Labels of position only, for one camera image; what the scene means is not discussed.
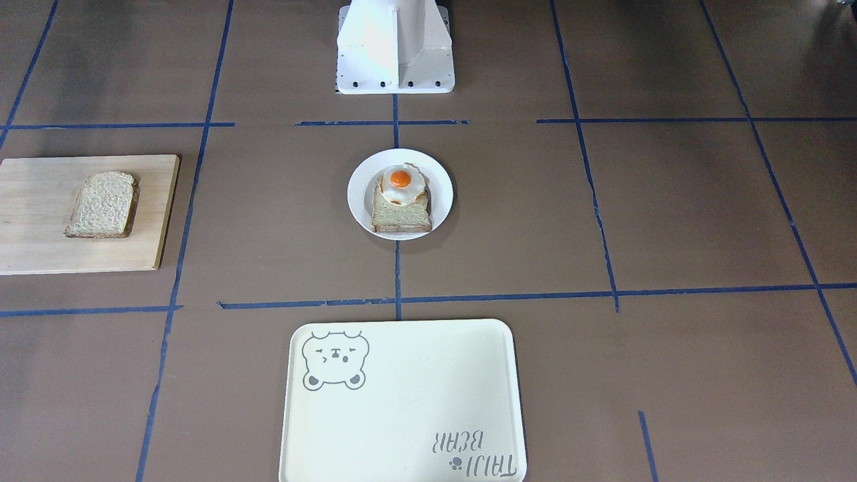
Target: brown surface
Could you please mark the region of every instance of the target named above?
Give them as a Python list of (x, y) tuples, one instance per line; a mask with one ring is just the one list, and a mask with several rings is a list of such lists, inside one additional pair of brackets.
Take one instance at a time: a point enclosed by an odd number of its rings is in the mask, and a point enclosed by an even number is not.
[[(393, 126), (295, 125), (392, 124), (389, 96), (333, 93), (345, 3), (236, 2), (213, 109), (235, 127), (9, 131), (2, 158), (182, 161), (160, 270), (0, 279), (0, 479), (135, 480), (170, 320), (144, 482), (275, 480), (289, 337), (395, 318), (397, 266), (403, 318), (512, 328), (528, 481), (651, 480), (640, 411), (660, 480), (857, 479), (842, 352), (857, 353), (857, 122), (757, 123), (819, 280), (846, 284), (824, 287), (841, 346), (748, 122), (584, 124), (617, 313), (576, 126), (536, 123), (572, 116), (550, 2), (457, 0), (456, 91), (403, 95), (398, 112), (470, 120), (398, 129), (401, 147), (450, 172), (456, 199), (435, 232), (399, 244), (397, 264), (397, 245), (345, 202)], [(848, 9), (705, 4), (752, 114), (857, 116)], [(0, 3), (3, 120), (50, 6)], [(203, 122), (226, 8), (60, 3), (12, 124)], [(557, 10), (581, 116), (744, 115), (698, 2)], [(769, 285), (791, 291), (629, 291)], [(173, 293), (174, 316), (23, 316), (147, 309)], [(258, 302), (320, 305), (248, 309)]]

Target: round plate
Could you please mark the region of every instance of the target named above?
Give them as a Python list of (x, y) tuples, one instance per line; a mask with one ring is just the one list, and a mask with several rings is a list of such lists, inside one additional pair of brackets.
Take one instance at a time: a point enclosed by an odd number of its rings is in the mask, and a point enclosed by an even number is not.
[(427, 232), (374, 232), (372, 231), (372, 194), (375, 181), (389, 166), (410, 162), (418, 167), (426, 178), (426, 187), (431, 199), (428, 218), (434, 231), (449, 215), (452, 208), (452, 180), (440, 163), (427, 154), (411, 149), (388, 149), (372, 154), (360, 163), (348, 181), (348, 207), (354, 219), (368, 232), (384, 239), (405, 241), (419, 238)]

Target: wooden cutting board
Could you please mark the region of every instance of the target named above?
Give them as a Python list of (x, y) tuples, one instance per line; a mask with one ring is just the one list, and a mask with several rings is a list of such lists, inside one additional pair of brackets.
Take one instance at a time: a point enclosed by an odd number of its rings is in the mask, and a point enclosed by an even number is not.
[[(127, 238), (63, 235), (77, 193), (98, 172), (122, 171), (139, 186)], [(0, 163), (0, 274), (157, 269), (178, 174), (176, 155), (6, 159)]]

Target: white mounting bracket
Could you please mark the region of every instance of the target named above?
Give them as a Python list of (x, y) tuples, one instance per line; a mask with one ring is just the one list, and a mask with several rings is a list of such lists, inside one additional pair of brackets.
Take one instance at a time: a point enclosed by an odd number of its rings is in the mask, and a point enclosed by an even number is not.
[(341, 93), (447, 93), (455, 87), (449, 12), (434, 0), (352, 0), (339, 11)]

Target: slice of toast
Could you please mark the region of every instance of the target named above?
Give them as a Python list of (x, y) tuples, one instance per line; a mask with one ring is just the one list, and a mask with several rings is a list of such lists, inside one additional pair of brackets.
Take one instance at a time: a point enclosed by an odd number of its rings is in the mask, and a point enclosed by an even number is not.
[(375, 183), (372, 195), (372, 231), (374, 232), (430, 232), (429, 192), (425, 190), (407, 206), (397, 206), (384, 199), (381, 180)]
[(137, 207), (137, 180), (127, 172), (93, 174), (77, 195), (67, 238), (127, 238)]

